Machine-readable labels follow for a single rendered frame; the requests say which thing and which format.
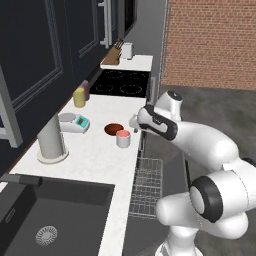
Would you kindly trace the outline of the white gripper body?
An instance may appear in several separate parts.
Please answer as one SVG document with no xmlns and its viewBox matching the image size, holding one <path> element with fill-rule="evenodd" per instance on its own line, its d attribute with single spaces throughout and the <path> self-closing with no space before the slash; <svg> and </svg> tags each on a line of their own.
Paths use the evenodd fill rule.
<svg viewBox="0 0 256 256">
<path fill-rule="evenodd" d="M 137 115 L 134 114 L 129 120 L 129 126 L 134 129 L 135 132 L 140 130 L 140 126 L 137 122 Z"/>
</svg>

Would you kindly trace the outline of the white cup with pink inside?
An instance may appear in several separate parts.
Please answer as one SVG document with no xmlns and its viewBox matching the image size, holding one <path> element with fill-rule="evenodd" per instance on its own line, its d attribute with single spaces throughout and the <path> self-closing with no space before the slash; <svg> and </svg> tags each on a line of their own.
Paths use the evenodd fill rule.
<svg viewBox="0 0 256 256">
<path fill-rule="evenodd" d="M 128 130 L 119 130 L 116 133 L 116 145 L 119 148 L 128 148 L 130 146 L 131 135 Z"/>
</svg>

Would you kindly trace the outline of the brown bowl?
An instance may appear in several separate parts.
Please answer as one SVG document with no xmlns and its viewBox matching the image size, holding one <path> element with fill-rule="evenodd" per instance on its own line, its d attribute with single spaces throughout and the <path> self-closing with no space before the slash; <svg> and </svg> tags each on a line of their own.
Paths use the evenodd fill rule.
<svg viewBox="0 0 256 256">
<path fill-rule="evenodd" d="M 118 123 L 110 123 L 104 127 L 104 131 L 110 136 L 115 136 L 118 131 L 123 129 L 124 127 Z"/>
</svg>

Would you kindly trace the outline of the dark dishwasher door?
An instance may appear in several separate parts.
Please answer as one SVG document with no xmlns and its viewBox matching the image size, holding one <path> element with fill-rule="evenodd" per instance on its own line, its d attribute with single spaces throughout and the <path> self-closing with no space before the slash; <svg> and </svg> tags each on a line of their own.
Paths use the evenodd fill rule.
<svg viewBox="0 0 256 256">
<path fill-rule="evenodd" d="M 189 182 L 186 160 L 181 152 L 163 161 L 162 197 L 187 192 Z M 167 237 L 168 230 L 169 227 L 158 219 L 128 216 L 122 256 L 140 256 L 147 251 L 154 255 L 156 247 Z"/>
</svg>

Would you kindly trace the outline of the narrow dark cupboard door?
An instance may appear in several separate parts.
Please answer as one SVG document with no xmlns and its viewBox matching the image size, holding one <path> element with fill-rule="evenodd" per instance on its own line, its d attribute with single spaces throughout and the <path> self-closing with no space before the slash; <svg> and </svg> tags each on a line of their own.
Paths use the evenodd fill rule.
<svg viewBox="0 0 256 256">
<path fill-rule="evenodd" d="M 75 85 L 85 80 L 98 65 L 99 32 L 97 0 L 65 0 Z"/>
</svg>

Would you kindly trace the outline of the large dark cupboard door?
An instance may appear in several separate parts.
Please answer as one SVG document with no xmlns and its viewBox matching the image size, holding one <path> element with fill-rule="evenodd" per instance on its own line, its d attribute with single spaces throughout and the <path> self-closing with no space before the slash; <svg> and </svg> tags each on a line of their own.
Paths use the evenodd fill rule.
<svg viewBox="0 0 256 256">
<path fill-rule="evenodd" d="M 0 0 L 0 67 L 23 139 L 0 140 L 4 174 L 74 91 L 65 0 Z"/>
</svg>

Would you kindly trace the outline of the black hob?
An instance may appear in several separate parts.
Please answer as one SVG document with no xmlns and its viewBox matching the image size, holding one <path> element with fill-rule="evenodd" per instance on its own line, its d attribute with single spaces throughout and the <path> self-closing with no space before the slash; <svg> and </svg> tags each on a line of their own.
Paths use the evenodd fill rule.
<svg viewBox="0 0 256 256">
<path fill-rule="evenodd" d="M 90 93 L 106 96 L 149 98 L 150 73 L 147 71 L 103 70 Z"/>
</svg>

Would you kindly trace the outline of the brown jar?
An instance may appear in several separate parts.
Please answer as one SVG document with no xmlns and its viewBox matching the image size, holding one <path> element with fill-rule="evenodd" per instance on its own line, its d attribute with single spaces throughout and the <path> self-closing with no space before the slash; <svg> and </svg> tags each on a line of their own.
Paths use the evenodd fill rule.
<svg viewBox="0 0 256 256">
<path fill-rule="evenodd" d="M 88 101 L 90 99 L 90 84 L 87 80 L 84 80 L 81 86 L 84 88 L 85 100 Z"/>
</svg>

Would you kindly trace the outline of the white kitchen scale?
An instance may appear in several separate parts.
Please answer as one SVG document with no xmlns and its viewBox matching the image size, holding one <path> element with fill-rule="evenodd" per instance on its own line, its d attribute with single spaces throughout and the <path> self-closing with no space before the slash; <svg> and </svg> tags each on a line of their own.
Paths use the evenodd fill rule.
<svg viewBox="0 0 256 256">
<path fill-rule="evenodd" d="M 58 118 L 62 132 L 84 134 L 90 127 L 90 121 L 80 114 L 62 113 Z"/>
</svg>

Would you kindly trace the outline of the yellow jar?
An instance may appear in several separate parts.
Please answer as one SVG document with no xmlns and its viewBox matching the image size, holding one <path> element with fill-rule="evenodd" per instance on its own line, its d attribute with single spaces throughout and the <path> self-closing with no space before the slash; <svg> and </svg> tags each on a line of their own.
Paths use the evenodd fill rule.
<svg viewBox="0 0 256 256">
<path fill-rule="evenodd" d="M 85 91 L 83 88 L 77 88 L 73 93 L 74 105 L 78 108 L 85 106 Z"/>
</svg>

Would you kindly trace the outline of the wooden knife block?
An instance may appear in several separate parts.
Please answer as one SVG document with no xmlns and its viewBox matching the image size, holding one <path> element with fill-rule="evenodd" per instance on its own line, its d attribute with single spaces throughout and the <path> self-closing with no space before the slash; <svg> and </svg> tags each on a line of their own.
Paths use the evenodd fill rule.
<svg viewBox="0 0 256 256">
<path fill-rule="evenodd" d="M 103 65 L 118 65 L 120 54 L 121 54 L 121 47 L 123 44 L 124 44 L 124 40 L 119 39 L 114 44 L 114 46 L 111 48 L 111 50 L 108 52 L 106 57 L 103 59 L 102 64 Z"/>
</svg>

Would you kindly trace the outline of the grey cylinder on round base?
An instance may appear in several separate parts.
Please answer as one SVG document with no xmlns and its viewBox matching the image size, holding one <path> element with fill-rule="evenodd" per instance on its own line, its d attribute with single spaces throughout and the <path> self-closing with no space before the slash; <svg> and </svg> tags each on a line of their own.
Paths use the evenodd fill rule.
<svg viewBox="0 0 256 256">
<path fill-rule="evenodd" d="M 43 164 L 56 164 L 63 161 L 69 151 L 64 143 L 58 115 L 55 114 L 37 135 L 40 150 L 37 159 Z"/>
</svg>

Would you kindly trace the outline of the dark tall cupboard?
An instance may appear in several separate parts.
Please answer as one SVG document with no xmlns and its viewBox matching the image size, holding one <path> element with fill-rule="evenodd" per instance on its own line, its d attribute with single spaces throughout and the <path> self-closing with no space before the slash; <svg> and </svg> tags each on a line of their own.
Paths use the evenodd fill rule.
<svg viewBox="0 0 256 256">
<path fill-rule="evenodd" d="M 137 21 L 138 0 L 110 0 L 112 42 L 124 39 Z"/>
</svg>

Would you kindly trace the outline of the black sink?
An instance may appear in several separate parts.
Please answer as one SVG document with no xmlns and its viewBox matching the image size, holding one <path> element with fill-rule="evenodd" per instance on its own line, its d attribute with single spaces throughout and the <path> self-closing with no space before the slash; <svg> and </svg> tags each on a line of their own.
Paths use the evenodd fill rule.
<svg viewBox="0 0 256 256">
<path fill-rule="evenodd" d="M 0 191 L 0 256 L 98 256 L 115 186 L 44 178 Z"/>
</svg>

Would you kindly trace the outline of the dark grey tap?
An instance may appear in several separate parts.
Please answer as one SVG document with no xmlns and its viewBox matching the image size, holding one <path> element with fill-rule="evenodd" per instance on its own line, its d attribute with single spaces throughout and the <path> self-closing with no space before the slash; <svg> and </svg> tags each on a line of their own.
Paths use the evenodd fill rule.
<svg viewBox="0 0 256 256">
<path fill-rule="evenodd" d="M 42 184 L 42 181 L 42 177 L 21 174 L 3 174 L 0 177 L 0 182 L 17 183 L 36 187 L 39 187 Z"/>
</svg>

